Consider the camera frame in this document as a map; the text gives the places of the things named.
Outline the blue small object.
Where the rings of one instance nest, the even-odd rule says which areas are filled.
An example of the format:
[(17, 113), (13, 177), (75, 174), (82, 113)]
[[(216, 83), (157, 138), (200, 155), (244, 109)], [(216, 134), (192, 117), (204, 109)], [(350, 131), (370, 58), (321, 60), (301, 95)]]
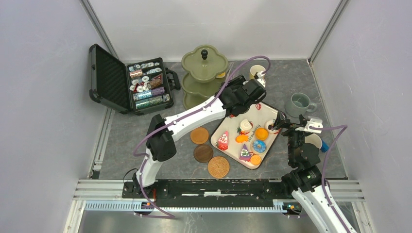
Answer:
[(326, 153), (329, 150), (329, 145), (324, 140), (321, 140), (321, 141), (322, 143), (321, 143), (320, 151), (323, 153)]

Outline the yellow glazed donut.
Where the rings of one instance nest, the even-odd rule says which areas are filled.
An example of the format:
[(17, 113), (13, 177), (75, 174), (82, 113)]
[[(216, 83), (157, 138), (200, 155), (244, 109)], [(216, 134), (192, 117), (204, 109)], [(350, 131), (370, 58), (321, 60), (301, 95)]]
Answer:
[(222, 79), (222, 78), (225, 78), (225, 77), (226, 77), (226, 72), (223, 72), (223, 73), (218, 74), (218, 75), (216, 76), (217, 79)]

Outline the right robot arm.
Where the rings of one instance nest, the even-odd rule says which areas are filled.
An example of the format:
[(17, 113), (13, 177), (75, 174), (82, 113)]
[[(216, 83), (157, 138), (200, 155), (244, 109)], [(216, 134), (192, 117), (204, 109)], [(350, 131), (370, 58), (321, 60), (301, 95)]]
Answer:
[(317, 166), (321, 161), (319, 148), (305, 141), (307, 136), (325, 130), (322, 120), (300, 115), (299, 123), (292, 123), (282, 111), (279, 111), (274, 129), (288, 139), (288, 165), (293, 168), (290, 173), (281, 178), (282, 195), (294, 198), (303, 207), (318, 231), (354, 233), (356, 230), (331, 194), (325, 171)]

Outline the yellow ceramic mug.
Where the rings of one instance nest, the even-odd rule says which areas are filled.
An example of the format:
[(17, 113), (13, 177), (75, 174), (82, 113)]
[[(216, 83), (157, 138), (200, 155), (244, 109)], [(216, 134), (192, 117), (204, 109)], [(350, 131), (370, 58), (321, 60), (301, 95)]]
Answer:
[(249, 70), (249, 79), (264, 79), (266, 68), (261, 65), (253, 65)]

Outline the white roll cake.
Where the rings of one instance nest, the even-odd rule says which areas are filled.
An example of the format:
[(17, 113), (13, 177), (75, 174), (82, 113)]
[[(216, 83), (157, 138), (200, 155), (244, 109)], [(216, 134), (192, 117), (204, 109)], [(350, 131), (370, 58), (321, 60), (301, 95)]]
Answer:
[(239, 124), (238, 133), (239, 134), (249, 134), (252, 128), (253, 128), (253, 124), (248, 119), (244, 119)]

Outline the purple cake slice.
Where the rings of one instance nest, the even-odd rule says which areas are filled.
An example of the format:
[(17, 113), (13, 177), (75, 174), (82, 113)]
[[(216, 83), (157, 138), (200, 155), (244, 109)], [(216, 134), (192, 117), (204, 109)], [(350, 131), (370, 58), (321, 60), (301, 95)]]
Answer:
[(246, 144), (243, 144), (241, 150), (240, 150), (240, 154), (239, 154), (239, 159), (241, 161), (250, 161), (250, 158), (252, 157), (253, 154), (250, 153), (250, 151), (248, 150)]

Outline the strawberry print serving tray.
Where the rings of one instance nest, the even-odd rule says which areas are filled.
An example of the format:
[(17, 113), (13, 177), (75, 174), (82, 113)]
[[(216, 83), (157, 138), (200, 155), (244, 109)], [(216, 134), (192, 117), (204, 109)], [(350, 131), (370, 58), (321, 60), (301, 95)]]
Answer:
[(278, 110), (258, 103), (238, 116), (228, 116), (210, 136), (217, 150), (248, 169), (256, 169), (275, 142), (280, 130), (273, 128)]

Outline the small orange pastry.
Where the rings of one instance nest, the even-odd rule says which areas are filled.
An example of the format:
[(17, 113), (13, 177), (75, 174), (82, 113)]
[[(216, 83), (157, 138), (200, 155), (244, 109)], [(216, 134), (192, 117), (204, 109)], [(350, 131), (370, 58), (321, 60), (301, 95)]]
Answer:
[(248, 135), (245, 135), (245, 134), (238, 135), (238, 136), (236, 137), (235, 141), (236, 141), (237, 143), (247, 142), (247, 141), (248, 141)]

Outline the blue glazed donut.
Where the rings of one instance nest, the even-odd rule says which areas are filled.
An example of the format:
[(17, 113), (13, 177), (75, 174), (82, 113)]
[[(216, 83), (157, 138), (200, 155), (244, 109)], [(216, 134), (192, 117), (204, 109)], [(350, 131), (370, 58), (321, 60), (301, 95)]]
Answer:
[(263, 154), (267, 150), (266, 143), (263, 140), (254, 140), (251, 144), (251, 150), (254, 154)]

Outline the white chocolate drizzle donut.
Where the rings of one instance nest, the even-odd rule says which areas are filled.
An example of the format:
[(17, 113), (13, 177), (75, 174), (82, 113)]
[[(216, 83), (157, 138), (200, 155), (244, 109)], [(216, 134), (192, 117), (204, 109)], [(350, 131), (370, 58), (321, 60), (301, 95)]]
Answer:
[(275, 129), (275, 119), (268, 120), (265, 123), (264, 128), (268, 131), (269, 134), (278, 134), (278, 130)]

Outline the black poker chip case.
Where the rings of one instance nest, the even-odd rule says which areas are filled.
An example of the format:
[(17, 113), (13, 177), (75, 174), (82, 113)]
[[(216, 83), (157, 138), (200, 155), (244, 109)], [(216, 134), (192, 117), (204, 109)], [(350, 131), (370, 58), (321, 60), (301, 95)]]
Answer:
[(173, 106), (181, 85), (161, 57), (125, 64), (97, 44), (89, 49), (90, 98), (121, 114), (144, 115)]

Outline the dark brown round coaster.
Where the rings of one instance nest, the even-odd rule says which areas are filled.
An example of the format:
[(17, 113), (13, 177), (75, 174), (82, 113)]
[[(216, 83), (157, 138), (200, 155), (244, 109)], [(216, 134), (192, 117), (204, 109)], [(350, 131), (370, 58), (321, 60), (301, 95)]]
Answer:
[(207, 163), (213, 158), (213, 149), (206, 144), (198, 145), (194, 149), (193, 157), (197, 162)]

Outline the woven rattan round coaster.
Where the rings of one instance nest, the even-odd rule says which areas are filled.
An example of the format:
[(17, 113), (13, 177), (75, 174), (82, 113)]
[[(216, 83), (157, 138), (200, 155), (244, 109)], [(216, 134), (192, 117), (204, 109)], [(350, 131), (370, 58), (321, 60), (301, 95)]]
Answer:
[(213, 157), (207, 165), (209, 174), (217, 179), (225, 177), (230, 171), (230, 164), (227, 159), (221, 156)]

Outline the red strawberry cake slice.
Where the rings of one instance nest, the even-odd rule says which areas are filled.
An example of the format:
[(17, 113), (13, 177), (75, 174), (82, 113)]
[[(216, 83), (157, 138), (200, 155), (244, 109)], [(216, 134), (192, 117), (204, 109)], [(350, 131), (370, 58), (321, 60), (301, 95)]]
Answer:
[(217, 141), (217, 148), (219, 150), (225, 151), (228, 149), (229, 132), (225, 131)]

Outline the metal serving tongs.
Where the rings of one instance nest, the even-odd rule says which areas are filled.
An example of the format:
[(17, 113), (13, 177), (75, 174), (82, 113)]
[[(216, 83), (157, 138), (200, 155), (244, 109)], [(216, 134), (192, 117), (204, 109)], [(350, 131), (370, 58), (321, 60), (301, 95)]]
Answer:
[(233, 79), (234, 73), (235, 73), (234, 62), (230, 62), (227, 73), (226, 73), (225, 85), (228, 85), (229, 82)]

